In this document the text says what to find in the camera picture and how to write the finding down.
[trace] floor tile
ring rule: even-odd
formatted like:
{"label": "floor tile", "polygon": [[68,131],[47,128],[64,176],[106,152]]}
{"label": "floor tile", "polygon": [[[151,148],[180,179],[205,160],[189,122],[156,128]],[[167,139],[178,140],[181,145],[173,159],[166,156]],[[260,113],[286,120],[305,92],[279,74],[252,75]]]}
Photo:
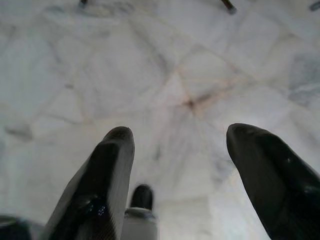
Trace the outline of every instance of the floor tile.
{"label": "floor tile", "polygon": [[297,107],[270,131],[278,135],[300,158],[320,173],[318,122],[310,112]]}
{"label": "floor tile", "polygon": [[265,63],[280,34],[276,22],[252,11],[238,29],[226,58],[249,74],[256,73]]}
{"label": "floor tile", "polygon": [[256,78],[320,115],[320,50],[300,38],[283,34]]}
{"label": "floor tile", "polygon": [[269,240],[235,170],[209,198],[212,239]]}
{"label": "floor tile", "polygon": [[203,119],[224,133],[234,123],[269,130],[285,118],[291,109],[292,103],[275,90],[253,84],[208,106]]}
{"label": "floor tile", "polygon": [[154,188],[157,203],[205,196],[214,190],[211,163],[187,107],[137,112],[96,124],[101,135],[117,126],[133,131],[135,157],[129,196],[140,183]]}
{"label": "floor tile", "polygon": [[312,13],[309,10],[310,5],[311,1],[308,0],[258,0],[254,8],[296,36],[317,44],[320,40],[320,22],[317,22],[314,16],[319,13]]}
{"label": "floor tile", "polygon": [[41,12],[47,4],[50,4],[50,2],[52,2],[52,0],[1,0],[0,18],[8,23],[25,27],[30,24],[35,16]]}
{"label": "floor tile", "polygon": [[211,215],[207,198],[162,204],[156,209],[159,240],[210,240]]}
{"label": "floor tile", "polygon": [[251,1],[233,0],[237,12],[230,15],[219,0],[153,2],[153,14],[217,54],[228,47],[251,8]]}
{"label": "floor tile", "polygon": [[57,25],[38,18],[1,55],[0,102],[31,120],[58,94],[90,51]]}
{"label": "floor tile", "polygon": [[18,28],[14,24],[0,23],[0,55],[15,38]]}
{"label": "floor tile", "polygon": [[5,150],[33,139],[30,125],[10,108],[0,105],[0,156]]}
{"label": "floor tile", "polygon": [[183,59],[178,73],[192,101],[198,104],[252,82],[244,72],[199,45]]}
{"label": "floor tile", "polygon": [[153,18],[137,16],[115,28],[103,46],[75,77],[90,119],[149,105],[192,43]]}
{"label": "floor tile", "polygon": [[213,185],[219,187],[236,169],[227,150],[226,133],[202,120],[198,125],[209,157]]}
{"label": "floor tile", "polygon": [[67,183],[98,142],[96,128],[83,125],[8,152],[1,161],[7,185],[1,212],[45,224]]}
{"label": "floor tile", "polygon": [[47,6],[42,14],[45,18],[67,29],[71,34],[81,38],[91,45],[103,44],[110,31],[131,16],[135,9],[131,3],[125,5],[117,1],[104,1],[107,16],[99,17],[99,9],[79,7],[78,0],[56,0]]}

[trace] marble floor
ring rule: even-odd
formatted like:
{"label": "marble floor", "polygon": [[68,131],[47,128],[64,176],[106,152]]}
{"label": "marble floor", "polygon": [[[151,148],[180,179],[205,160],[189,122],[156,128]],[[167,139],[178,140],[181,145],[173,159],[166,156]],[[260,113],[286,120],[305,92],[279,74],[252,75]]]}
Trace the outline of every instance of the marble floor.
{"label": "marble floor", "polygon": [[0,0],[0,211],[45,224],[113,127],[135,139],[160,240],[269,239],[226,150],[265,128],[320,173],[313,0]]}

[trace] white marble tile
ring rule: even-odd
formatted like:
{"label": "white marble tile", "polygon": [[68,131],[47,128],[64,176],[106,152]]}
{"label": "white marble tile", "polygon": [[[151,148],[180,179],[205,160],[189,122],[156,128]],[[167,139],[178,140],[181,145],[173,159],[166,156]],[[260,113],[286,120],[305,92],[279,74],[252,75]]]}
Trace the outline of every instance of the white marble tile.
{"label": "white marble tile", "polygon": [[79,0],[57,0],[46,7],[42,14],[92,45],[103,44],[110,31],[135,11],[130,2],[123,5],[118,1],[105,1],[106,8],[102,9],[102,13],[105,12],[107,15],[99,17],[98,13],[101,11],[94,9],[96,3],[92,7],[89,5],[82,9],[79,7],[79,2]]}
{"label": "white marble tile", "polygon": [[226,58],[249,74],[256,73],[280,34],[280,27],[271,19],[252,11],[238,28]]}
{"label": "white marble tile", "polygon": [[0,18],[6,22],[26,27],[52,0],[1,0]]}
{"label": "white marble tile", "polygon": [[256,79],[320,115],[320,50],[300,38],[283,34]]}
{"label": "white marble tile", "polygon": [[34,138],[84,121],[77,95],[70,88],[72,85],[66,86],[55,100],[30,124]]}
{"label": "white marble tile", "polygon": [[318,44],[320,22],[317,22],[316,16],[319,15],[319,12],[309,10],[311,3],[315,2],[308,0],[258,0],[254,8],[296,36],[309,43]]}
{"label": "white marble tile", "polygon": [[87,117],[149,105],[191,46],[171,27],[148,16],[133,17],[114,28],[75,77]]}
{"label": "white marble tile", "polygon": [[98,121],[101,135],[116,126],[132,129],[135,157],[129,196],[137,184],[154,188],[156,203],[211,193],[211,164],[196,120],[187,107],[163,108]]}
{"label": "white marble tile", "polygon": [[31,123],[32,136],[39,138],[54,131],[70,127],[72,124],[64,119],[42,114]]}
{"label": "white marble tile", "polygon": [[279,136],[306,163],[320,173],[320,127],[319,119],[301,107],[270,130]]}
{"label": "white marble tile", "polygon": [[7,194],[1,212],[45,224],[64,188],[99,142],[95,126],[51,134],[3,156]]}
{"label": "white marble tile", "polygon": [[213,239],[207,198],[162,204],[155,212],[158,215],[159,240]]}
{"label": "white marble tile", "polygon": [[91,49],[38,17],[0,57],[0,102],[29,121],[62,89]]}
{"label": "white marble tile", "polygon": [[216,188],[228,179],[236,167],[227,150],[226,133],[202,120],[199,120],[198,124],[210,161],[211,179]]}
{"label": "white marble tile", "polygon": [[30,125],[17,113],[0,105],[0,149],[1,152],[33,139]]}
{"label": "white marble tile", "polygon": [[18,32],[18,28],[9,23],[0,23],[0,55],[9,46]]}
{"label": "white marble tile", "polygon": [[252,81],[241,70],[201,46],[194,47],[183,59],[178,73],[195,103],[207,98],[220,98]]}
{"label": "white marble tile", "polygon": [[148,8],[153,8],[150,11],[156,16],[217,54],[222,54],[228,47],[251,8],[251,1],[233,0],[237,12],[230,15],[219,0],[159,0],[151,2],[153,4]]}
{"label": "white marble tile", "polygon": [[283,120],[292,103],[275,90],[252,85],[231,92],[204,110],[203,119],[219,131],[227,132],[234,123],[254,125],[269,130]]}
{"label": "white marble tile", "polygon": [[209,198],[212,239],[269,240],[238,171]]}

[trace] chair leg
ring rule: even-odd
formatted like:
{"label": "chair leg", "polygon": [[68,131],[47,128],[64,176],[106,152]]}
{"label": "chair leg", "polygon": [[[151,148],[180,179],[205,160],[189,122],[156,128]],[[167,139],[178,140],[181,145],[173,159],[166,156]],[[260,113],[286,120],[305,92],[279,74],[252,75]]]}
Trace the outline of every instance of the chair leg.
{"label": "chair leg", "polygon": [[223,4],[226,6],[230,14],[235,14],[237,12],[237,9],[229,0],[221,0]]}

